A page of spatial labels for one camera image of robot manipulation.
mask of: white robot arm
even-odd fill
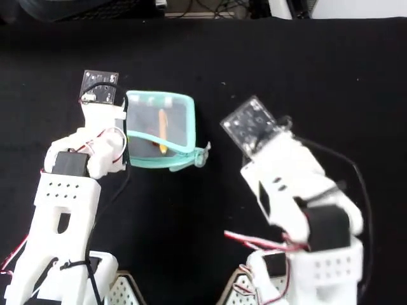
[[[290,243],[308,245],[285,253],[257,250],[248,257],[257,303],[356,305],[363,247],[355,235],[363,229],[361,211],[256,97],[221,124],[250,158],[241,174],[269,225],[281,227]],[[266,257],[274,255],[284,255],[289,266],[284,297],[266,267]]]
[[[24,304],[54,258],[58,261],[41,284],[40,299],[63,305],[100,303],[93,294],[92,277],[88,280],[87,245],[99,204],[96,179],[126,169],[126,106],[96,101],[82,102],[81,106],[85,126],[53,142],[46,154],[25,249],[4,294],[7,305]],[[63,214],[69,215],[69,224],[64,232],[58,232]],[[109,253],[90,251],[90,257],[99,262],[93,278],[103,299],[116,277],[118,263]]]

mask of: black tablecloth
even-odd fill
[[[219,122],[252,94],[294,132],[357,161],[375,220],[375,266],[365,304],[403,298],[406,272],[407,21],[109,21],[0,28],[0,257],[28,232],[50,143],[83,124],[85,69],[116,71],[128,89],[195,99],[204,168],[134,169],[103,216],[92,249],[114,254],[150,304],[214,304],[249,254],[223,230],[271,237],[240,176],[242,155]],[[317,154],[328,175],[353,171]],[[123,175],[102,179],[102,202]],[[4,291],[8,278],[1,279]]]

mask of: yellow pencil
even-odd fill
[[[160,109],[158,111],[158,124],[160,125],[160,138],[166,140],[168,120],[167,114],[165,113],[164,109]],[[167,146],[160,144],[160,151],[162,154],[166,154],[167,149],[168,149]]]

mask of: hole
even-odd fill
[[[264,208],[264,211],[267,215],[270,214],[270,198],[268,197],[268,193],[266,192],[265,188],[263,187],[262,183],[259,183],[259,200],[261,205]]]
[[[59,223],[58,223],[58,228],[57,232],[58,234],[61,234],[66,231],[69,225],[69,219],[71,218],[71,214],[69,213],[61,213],[59,216]]]

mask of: circuit board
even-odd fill
[[[85,70],[83,73],[82,85],[79,98],[83,102],[94,102],[103,104],[113,104],[116,88],[112,86],[97,86],[88,92],[83,92],[95,83],[105,82],[117,85],[119,74],[116,72],[103,72]]]
[[[277,123],[259,99],[253,96],[225,118],[221,126],[250,158],[270,140]]]

